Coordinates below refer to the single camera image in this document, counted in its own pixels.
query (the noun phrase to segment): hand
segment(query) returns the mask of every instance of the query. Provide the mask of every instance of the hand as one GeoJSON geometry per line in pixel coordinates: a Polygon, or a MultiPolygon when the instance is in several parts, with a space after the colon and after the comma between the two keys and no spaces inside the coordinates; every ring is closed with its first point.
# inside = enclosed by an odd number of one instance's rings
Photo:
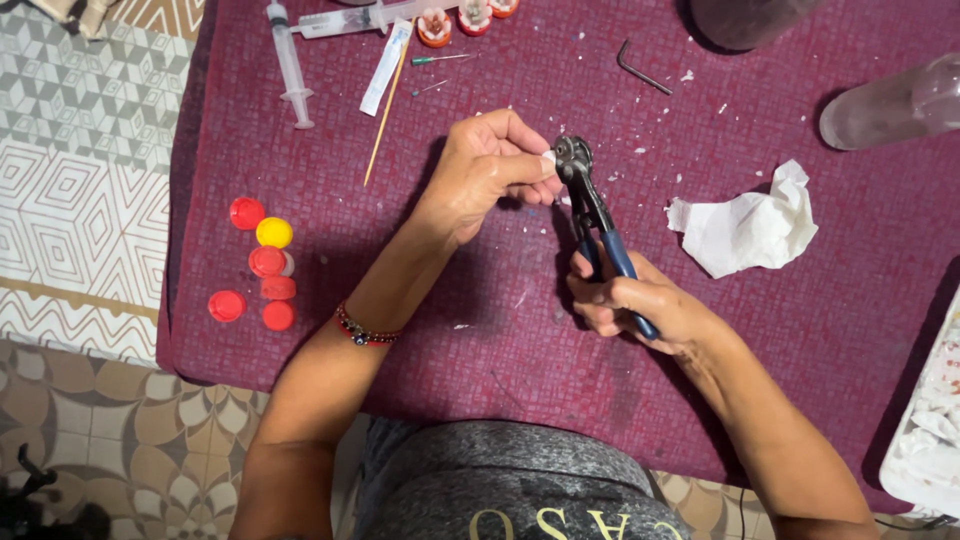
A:
{"type": "Polygon", "coordinates": [[[636,270],[636,280],[616,277],[603,249],[597,243],[605,282],[591,283],[594,268],[579,252],[570,260],[566,284],[573,292],[573,309],[592,330],[604,337],[626,331],[644,345],[674,356],[688,356],[717,331],[733,332],[720,317],[690,296],[641,254],[627,252],[636,270]],[[650,341],[636,328],[631,311],[647,318],[660,331],[650,341]]]}
{"type": "Polygon", "coordinates": [[[541,156],[549,149],[546,139],[512,110],[461,120],[450,128],[417,210],[463,245],[476,236],[500,197],[551,205],[563,185],[555,163],[541,156]]]}

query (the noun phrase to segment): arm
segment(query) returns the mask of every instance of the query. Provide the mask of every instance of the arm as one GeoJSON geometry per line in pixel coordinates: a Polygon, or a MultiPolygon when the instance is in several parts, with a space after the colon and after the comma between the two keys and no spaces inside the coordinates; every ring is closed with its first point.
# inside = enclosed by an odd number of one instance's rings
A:
{"type": "Polygon", "coordinates": [[[567,283],[577,312],[601,335],[629,331],[677,359],[723,422],[778,538],[879,538],[847,465],[740,336],[640,254],[630,257],[637,280],[611,279],[605,268],[609,281],[594,284],[587,260],[574,255],[567,283]],[[627,310],[649,318],[660,339],[639,335],[627,310]]]}
{"type": "MultiPolygon", "coordinates": [[[[551,204],[561,186],[539,156],[548,148],[511,110],[455,124],[412,216],[350,294],[350,317],[402,329],[497,198],[551,204]]],[[[331,319],[294,355],[247,451],[231,540],[331,537],[337,443],[388,350],[358,347],[331,319]]]]}

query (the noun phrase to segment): gray t-shirt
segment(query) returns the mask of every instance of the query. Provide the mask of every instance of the gray t-shirt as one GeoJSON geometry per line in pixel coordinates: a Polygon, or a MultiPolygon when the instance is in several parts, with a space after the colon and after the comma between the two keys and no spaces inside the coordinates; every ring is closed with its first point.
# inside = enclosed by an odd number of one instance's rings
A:
{"type": "Polygon", "coordinates": [[[357,540],[687,540],[629,456],[502,421],[420,429],[373,419],[357,540]]]}

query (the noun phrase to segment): yellow bottle cap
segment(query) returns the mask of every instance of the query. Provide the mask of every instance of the yellow bottle cap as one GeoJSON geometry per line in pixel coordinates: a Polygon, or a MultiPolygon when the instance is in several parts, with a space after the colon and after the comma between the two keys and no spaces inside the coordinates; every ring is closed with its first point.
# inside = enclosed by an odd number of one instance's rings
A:
{"type": "Polygon", "coordinates": [[[278,217],[268,217],[256,226],[256,241],[261,246],[274,246],[283,249],[294,239],[294,230],[290,224],[278,217]]]}

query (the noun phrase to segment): fingernail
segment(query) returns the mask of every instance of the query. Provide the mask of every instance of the fingernail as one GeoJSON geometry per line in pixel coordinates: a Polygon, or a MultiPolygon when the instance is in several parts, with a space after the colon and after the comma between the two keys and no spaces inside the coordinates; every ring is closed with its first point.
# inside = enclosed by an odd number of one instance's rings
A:
{"type": "Polygon", "coordinates": [[[552,175],[557,172],[556,162],[550,158],[540,158],[540,168],[542,169],[543,176],[552,175]]]}

